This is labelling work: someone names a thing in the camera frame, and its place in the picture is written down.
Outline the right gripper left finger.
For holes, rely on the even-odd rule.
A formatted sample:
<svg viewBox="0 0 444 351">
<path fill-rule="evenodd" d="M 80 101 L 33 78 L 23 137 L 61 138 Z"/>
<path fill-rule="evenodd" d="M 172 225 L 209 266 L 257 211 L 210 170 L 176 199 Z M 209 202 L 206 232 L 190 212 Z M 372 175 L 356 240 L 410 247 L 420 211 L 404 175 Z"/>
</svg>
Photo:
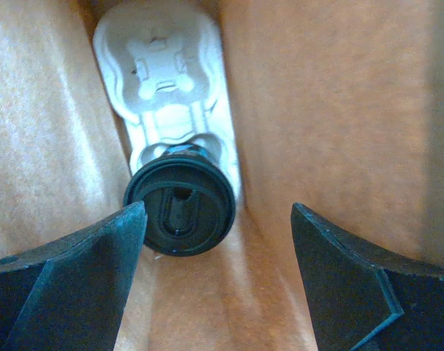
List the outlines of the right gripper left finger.
<svg viewBox="0 0 444 351">
<path fill-rule="evenodd" d="M 142 202 L 0 259 L 0 350 L 112 350 L 146 233 Z"/>
</svg>

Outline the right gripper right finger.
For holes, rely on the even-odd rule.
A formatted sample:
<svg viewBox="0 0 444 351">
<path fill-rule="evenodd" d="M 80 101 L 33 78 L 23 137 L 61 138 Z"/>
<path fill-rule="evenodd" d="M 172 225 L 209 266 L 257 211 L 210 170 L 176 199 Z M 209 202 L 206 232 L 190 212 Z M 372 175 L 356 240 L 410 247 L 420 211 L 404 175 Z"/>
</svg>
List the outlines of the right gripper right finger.
<svg viewBox="0 0 444 351">
<path fill-rule="evenodd" d="M 291 227 L 319 350 L 444 350 L 444 268 L 295 203 Z"/>
</svg>

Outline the brown paper bag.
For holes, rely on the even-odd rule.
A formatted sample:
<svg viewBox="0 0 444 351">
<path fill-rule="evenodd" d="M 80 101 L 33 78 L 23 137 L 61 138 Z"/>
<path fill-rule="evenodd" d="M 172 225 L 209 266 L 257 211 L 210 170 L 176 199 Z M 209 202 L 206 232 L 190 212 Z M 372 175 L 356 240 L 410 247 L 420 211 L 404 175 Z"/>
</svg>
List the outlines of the brown paper bag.
<svg viewBox="0 0 444 351">
<path fill-rule="evenodd" d="M 195 257 L 144 249 L 117 350 L 315 350 L 290 212 L 444 266 L 444 1 L 199 1 L 244 185 Z M 117 211 L 124 126 L 91 48 L 112 1 L 0 1 L 0 259 Z"/>
</svg>

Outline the black cup lid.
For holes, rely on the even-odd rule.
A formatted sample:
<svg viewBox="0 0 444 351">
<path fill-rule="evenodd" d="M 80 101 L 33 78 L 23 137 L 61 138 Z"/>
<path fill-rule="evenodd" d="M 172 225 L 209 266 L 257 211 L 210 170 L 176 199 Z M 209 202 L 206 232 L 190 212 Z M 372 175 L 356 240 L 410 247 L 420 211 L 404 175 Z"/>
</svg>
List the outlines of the black cup lid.
<svg viewBox="0 0 444 351">
<path fill-rule="evenodd" d="M 139 169 L 123 204 L 139 201 L 148 216 L 144 244 L 174 257 L 195 256 L 220 244 L 236 212 L 225 175 L 205 157 L 188 154 L 161 156 Z"/>
</svg>

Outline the single cardboard cup carrier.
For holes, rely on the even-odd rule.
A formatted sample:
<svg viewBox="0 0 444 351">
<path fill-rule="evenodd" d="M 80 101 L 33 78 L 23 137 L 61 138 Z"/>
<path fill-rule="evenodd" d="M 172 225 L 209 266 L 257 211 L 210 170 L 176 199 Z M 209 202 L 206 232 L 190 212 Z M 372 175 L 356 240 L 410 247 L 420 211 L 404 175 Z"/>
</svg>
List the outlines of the single cardboard cup carrier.
<svg viewBox="0 0 444 351">
<path fill-rule="evenodd" d="M 124 1 L 99 20 L 94 53 L 112 108 L 124 120 L 133 173 L 173 146 L 207 150 L 242 193 L 215 21 L 188 1 Z"/>
</svg>

